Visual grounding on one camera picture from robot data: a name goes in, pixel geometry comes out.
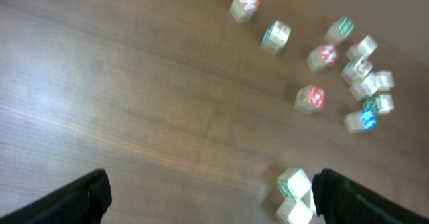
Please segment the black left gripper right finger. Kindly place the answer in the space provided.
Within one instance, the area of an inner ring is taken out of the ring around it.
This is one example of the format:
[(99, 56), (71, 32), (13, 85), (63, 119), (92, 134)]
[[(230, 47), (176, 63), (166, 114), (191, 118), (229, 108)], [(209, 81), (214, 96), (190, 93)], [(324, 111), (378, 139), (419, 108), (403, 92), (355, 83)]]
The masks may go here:
[(428, 224), (428, 219), (325, 168), (312, 179), (316, 214), (327, 224)]

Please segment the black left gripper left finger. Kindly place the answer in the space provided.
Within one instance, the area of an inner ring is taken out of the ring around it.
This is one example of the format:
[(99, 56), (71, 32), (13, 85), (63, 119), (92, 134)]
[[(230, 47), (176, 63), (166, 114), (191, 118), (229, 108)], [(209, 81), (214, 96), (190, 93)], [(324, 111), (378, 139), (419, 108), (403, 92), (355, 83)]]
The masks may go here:
[(102, 168), (1, 218), (2, 223), (100, 223), (112, 203)]

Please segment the blue H wooden block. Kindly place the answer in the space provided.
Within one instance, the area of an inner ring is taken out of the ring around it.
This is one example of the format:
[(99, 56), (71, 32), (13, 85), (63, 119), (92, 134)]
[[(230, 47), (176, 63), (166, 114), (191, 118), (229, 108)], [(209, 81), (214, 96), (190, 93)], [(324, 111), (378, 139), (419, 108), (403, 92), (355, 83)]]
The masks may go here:
[(312, 192), (312, 189), (310, 189), (305, 195), (302, 196), (301, 201), (307, 207), (307, 209), (309, 209), (313, 213), (316, 213), (316, 205), (314, 203), (314, 194)]

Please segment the green Z wooden block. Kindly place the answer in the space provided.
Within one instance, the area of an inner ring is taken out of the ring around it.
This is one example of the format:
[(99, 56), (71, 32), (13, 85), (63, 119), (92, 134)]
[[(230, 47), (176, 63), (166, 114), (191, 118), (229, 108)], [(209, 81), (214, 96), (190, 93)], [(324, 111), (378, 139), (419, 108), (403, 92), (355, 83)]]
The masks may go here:
[(305, 171), (301, 168), (287, 168), (277, 177), (276, 186), (287, 199), (301, 199), (310, 189)]

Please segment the wooden block red side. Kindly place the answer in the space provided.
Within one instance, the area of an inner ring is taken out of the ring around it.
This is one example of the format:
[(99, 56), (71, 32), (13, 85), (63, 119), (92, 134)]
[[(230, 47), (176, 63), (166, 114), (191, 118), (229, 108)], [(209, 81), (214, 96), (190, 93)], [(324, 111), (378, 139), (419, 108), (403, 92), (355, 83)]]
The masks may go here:
[(285, 199), (275, 212), (281, 224), (309, 224), (313, 212), (302, 202)]

